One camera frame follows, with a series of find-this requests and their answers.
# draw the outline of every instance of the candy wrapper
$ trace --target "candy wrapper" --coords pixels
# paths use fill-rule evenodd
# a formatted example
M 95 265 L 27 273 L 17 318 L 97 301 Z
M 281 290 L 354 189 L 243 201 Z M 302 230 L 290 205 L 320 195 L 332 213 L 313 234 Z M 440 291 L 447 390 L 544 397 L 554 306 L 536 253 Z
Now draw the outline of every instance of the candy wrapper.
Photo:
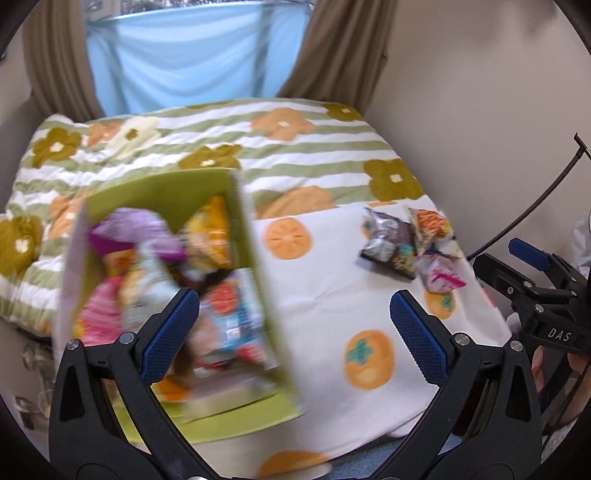
M 456 263 L 438 252 L 426 252 L 416 261 L 425 290 L 432 293 L 450 293 L 466 286 L 458 273 Z
M 188 262 L 183 262 L 177 265 L 176 271 L 178 276 L 178 284 L 182 287 L 187 287 L 195 291 L 201 289 L 202 285 L 205 283 L 205 279 L 207 278 L 207 274 L 203 270 L 195 268 Z
M 185 223 L 179 232 L 187 262 L 206 273 L 230 268 L 230 220 L 226 200 L 216 195 Z
M 117 277 L 125 275 L 135 263 L 135 250 L 122 250 L 106 254 L 103 257 L 103 263 L 107 270 L 107 275 Z
M 119 291 L 126 332 L 137 332 L 151 315 L 162 312 L 179 291 L 149 245 L 140 244 L 137 253 L 137 262 L 125 275 Z
M 124 332 L 117 296 L 122 280 L 111 277 L 99 284 L 80 312 L 82 342 L 86 346 L 113 343 Z
M 201 300 L 199 321 L 187 340 L 196 366 L 224 369 L 236 359 L 265 369 L 278 366 L 263 322 L 252 271 L 234 270 Z
M 416 254 L 412 226 L 386 213 L 366 212 L 371 237 L 359 256 L 413 279 Z
M 101 256 L 143 243 L 164 260 L 182 261 L 186 257 L 181 242 L 170 232 L 166 221 L 151 210 L 117 208 L 91 230 L 88 239 Z
M 433 210 L 407 208 L 414 228 L 415 248 L 418 255 L 434 248 L 448 257 L 461 258 L 462 250 L 453 236 L 448 218 Z

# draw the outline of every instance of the black cable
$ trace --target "black cable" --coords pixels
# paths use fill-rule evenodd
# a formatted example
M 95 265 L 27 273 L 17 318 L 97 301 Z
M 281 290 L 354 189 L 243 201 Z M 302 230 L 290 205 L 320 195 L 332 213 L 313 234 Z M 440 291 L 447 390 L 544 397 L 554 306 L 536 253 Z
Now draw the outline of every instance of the black cable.
M 560 185 L 560 182 L 562 182 L 564 180 L 564 178 L 569 174 L 569 172 L 573 169 L 573 167 L 581 159 L 581 157 L 585 154 L 586 151 L 587 151 L 587 149 L 583 148 L 581 146 L 579 148 L 577 154 L 573 157 L 573 159 L 569 162 L 569 164 L 566 165 L 566 167 L 560 173 L 560 175 L 558 175 L 558 177 L 556 177 L 556 179 L 552 182 L 552 185 L 550 185 L 546 189 L 546 191 L 534 203 L 532 203 L 525 212 L 523 212 L 521 215 L 519 215 L 507 228 L 505 228 L 499 234 L 495 235 L 487 243 L 482 245 L 478 250 L 476 250 L 475 252 L 468 255 L 467 260 L 470 261 L 470 260 L 474 259 L 474 257 L 477 257 L 478 255 L 480 255 L 484 250 L 488 249 L 491 245 L 494 245 L 495 243 L 497 243 L 501 238 L 503 238 L 506 234 L 511 232 L 511 230 L 513 230 L 517 225 L 519 225 L 531 212 L 533 212 L 536 208 L 538 208 L 540 203 L 542 203 L 544 200 L 546 200 L 546 198 L 548 198 L 548 195 L 550 195 L 550 193 L 552 193 L 556 189 L 556 187 L 558 185 Z

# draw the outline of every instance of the window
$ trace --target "window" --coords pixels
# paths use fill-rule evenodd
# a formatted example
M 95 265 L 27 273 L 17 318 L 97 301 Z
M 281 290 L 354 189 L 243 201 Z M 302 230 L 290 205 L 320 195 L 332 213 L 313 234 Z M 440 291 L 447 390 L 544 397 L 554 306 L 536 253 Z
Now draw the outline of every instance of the window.
M 87 47 L 107 116 L 273 97 L 311 2 L 84 0 Z

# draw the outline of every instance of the bed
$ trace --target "bed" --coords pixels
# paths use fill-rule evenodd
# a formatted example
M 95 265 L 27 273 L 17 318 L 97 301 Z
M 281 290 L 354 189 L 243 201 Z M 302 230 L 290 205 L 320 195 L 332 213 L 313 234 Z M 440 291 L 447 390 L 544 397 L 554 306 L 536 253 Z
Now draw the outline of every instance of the bed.
M 447 296 L 356 260 L 366 206 L 397 216 L 405 205 L 436 206 L 353 108 L 290 99 L 232 100 L 90 124 L 48 118 L 31 139 L 0 216 L 0 315 L 52 335 L 69 235 L 85 196 L 150 174 L 209 167 L 241 171 L 260 240 L 255 248 L 306 403 L 299 419 L 196 446 L 222 475 L 305 468 L 383 434 L 408 432 L 436 388 L 424 381 L 389 319 L 389 297 L 401 288 L 454 332 L 488 345 L 508 339 L 465 260 L 468 285 Z M 310 238 L 299 256 L 281 258 L 265 243 L 269 228 L 285 221 Z M 360 383 L 349 363 L 365 365 L 374 353 L 388 366 L 376 364 Z M 130 440 L 141 446 L 141 439 Z

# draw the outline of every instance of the screw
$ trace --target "screw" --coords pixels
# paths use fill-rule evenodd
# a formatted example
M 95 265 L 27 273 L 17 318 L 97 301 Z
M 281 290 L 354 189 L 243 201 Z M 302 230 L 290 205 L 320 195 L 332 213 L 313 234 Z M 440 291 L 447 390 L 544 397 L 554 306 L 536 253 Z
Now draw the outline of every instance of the screw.
M 511 348 L 513 350 L 515 350 L 516 352 L 521 352 L 523 350 L 523 345 L 521 345 L 521 343 L 518 342 L 517 340 L 513 340 L 511 342 Z
M 468 335 L 465 335 L 464 333 L 458 333 L 454 337 L 454 340 L 458 345 L 462 346 L 466 346 L 468 343 L 470 343 L 470 337 L 468 337 Z
M 66 343 L 66 348 L 68 350 L 76 350 L 80 346 L 80 341 L 78 338 L 73 338 L 68 343 Z
M 119 343 L 123 343 L 124 345 L 127 345 L 128 343 L 133 342 L 135 339 L 135 335 L 132 332 L 125 332 L 122 333 L 121 336 L 119 337 Z

